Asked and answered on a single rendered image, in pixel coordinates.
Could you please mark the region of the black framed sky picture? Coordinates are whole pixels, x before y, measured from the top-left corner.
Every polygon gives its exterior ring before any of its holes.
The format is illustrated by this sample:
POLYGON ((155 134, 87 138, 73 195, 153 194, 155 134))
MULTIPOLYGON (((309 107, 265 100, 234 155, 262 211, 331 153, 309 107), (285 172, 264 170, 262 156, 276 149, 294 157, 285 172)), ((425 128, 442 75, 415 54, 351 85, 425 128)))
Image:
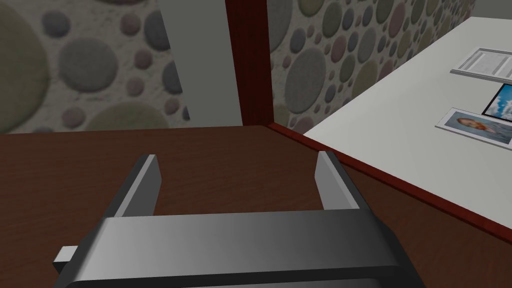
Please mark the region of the black framed sky picture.
POLYGON ((482 115, 512 123, 512 85, 503 84, 482 115))

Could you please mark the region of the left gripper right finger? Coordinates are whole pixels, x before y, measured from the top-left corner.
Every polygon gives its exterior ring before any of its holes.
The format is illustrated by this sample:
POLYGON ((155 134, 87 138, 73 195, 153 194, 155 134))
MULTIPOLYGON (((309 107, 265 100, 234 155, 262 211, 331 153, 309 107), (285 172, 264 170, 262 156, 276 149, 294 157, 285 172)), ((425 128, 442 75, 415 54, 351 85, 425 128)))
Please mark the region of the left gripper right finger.
POLYGON ((326 151, 318 153, 314 179, 325 210, 359 208, 359 205, 326 151))

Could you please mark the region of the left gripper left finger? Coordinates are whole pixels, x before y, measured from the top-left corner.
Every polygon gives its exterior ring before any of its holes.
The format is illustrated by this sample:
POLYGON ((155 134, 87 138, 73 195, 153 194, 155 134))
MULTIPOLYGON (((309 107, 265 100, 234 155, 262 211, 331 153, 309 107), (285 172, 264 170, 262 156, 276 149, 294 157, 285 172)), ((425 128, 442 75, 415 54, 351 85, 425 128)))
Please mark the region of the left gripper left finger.
POLYGON ((143 155, 116 194, 114 217, 151 217, 154 214, 162 176, 157 156, 143 155))

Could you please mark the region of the white framed portrait picture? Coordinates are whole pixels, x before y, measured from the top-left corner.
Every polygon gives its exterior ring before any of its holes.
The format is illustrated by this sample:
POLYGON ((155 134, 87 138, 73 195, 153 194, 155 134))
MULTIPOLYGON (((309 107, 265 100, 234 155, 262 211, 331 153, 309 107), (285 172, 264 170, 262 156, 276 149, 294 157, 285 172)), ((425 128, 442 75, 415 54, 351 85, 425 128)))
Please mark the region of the white framed portrait picture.
POLYGON ((512 122, 451 108, 435 127, 512 151, 512 122))

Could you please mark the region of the white framed pale picture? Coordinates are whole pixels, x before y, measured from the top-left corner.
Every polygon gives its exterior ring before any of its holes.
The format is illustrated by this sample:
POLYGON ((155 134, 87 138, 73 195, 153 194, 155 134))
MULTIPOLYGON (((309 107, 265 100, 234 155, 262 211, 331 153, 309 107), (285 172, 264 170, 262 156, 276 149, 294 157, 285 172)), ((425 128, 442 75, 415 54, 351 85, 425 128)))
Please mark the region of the white framed pale picture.
POLYGON ((450 73, 512 85, 512 51, 476 47, 450 73))

